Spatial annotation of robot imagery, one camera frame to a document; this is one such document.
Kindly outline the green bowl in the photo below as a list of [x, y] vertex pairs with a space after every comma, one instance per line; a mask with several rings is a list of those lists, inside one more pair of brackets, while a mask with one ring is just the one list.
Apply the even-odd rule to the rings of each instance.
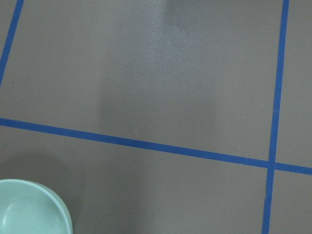
[[0, 181], [2, 234], [72, 234], [64, 201], [51, 189], [20, 179]]

